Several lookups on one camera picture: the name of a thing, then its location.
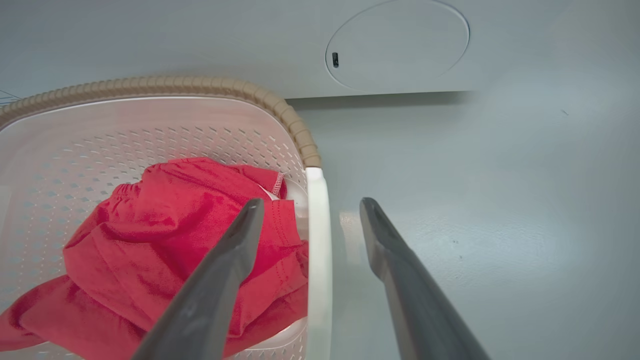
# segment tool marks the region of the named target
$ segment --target red clothing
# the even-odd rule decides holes
[[[87,360],[128,359],[244,204],[264,200],[251,274],[242,283],[224,356],[307,315],[307,243],[278,172],[208,158],[147,168],[118,186],[63,249],[67,275],[0,315],[0,351],[51,341]]]

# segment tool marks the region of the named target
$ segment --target white plastic basket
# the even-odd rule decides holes
[[[327,360],[331,232],[315,144],[284,100],[233,79],[108,81],[1,109],[0,310],[64,274],[62,247],[115,186],[140,180],[154,163],[198,156],[283,172],[308,194],[308,317],[233,358]],[[77,358],[49,343],[0,355]]]

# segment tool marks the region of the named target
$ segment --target basket rim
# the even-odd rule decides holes
[[[12,102],[0,108],[0,131],[20,119],[69,106],[140,97],[197,96],[236,99],[262,108],[281,123],[305,168],[322,167],[317,145],[302,118],[273,92],[234,78],[150,76],[68,86]]]

